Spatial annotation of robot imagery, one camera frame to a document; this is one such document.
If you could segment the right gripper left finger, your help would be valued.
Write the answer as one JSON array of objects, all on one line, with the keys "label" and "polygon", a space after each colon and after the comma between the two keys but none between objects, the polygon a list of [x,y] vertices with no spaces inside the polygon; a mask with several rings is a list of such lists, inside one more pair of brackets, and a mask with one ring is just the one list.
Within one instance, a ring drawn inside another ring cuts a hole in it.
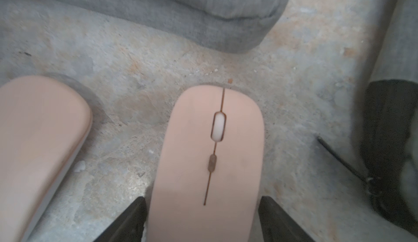
[{"label": "right gripper left finger", "polygon": [[147,216],[145,198],[137,197],[94,242],[140,242]]}]

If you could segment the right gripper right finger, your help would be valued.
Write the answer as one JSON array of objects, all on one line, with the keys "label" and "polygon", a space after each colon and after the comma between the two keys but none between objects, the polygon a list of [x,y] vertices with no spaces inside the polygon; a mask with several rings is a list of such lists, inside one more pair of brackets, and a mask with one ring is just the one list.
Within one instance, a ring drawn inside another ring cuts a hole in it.
[{"label": "right gripper right finger", "polygon": [[314,242],[270,196],[261,197],[258,214],[264,242]]}]

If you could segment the pink computer mouse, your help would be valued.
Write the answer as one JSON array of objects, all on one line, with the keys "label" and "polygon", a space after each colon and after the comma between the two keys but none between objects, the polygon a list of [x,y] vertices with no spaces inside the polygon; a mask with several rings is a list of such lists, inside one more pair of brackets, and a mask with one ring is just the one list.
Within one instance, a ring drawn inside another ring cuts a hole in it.
[{"label": "pink computer mouse", "polygon": [[262,113],[247,95],[212,85],[182,93],[165,133],[147,241],[248,241],[264,145]]},{"label": "pink computer mouse", "polygon": [[49,77],[1,87],[1,241],[32,233],[93,123],[84,98]]}]

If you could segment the grey laptop bag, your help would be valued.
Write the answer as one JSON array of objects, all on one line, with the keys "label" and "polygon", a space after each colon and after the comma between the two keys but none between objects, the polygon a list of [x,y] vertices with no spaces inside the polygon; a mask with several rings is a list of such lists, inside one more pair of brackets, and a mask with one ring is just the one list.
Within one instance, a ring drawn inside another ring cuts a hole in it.
[{"label": "grey laptop bag", "polygon": [[226,53],[258,46],[289,0],[57,0],[147,25]]},{"label": "grey laptop bag", "polygon": [[361,175],[372,208],[418,234],[418,0],[397,0],[365,90]]}]

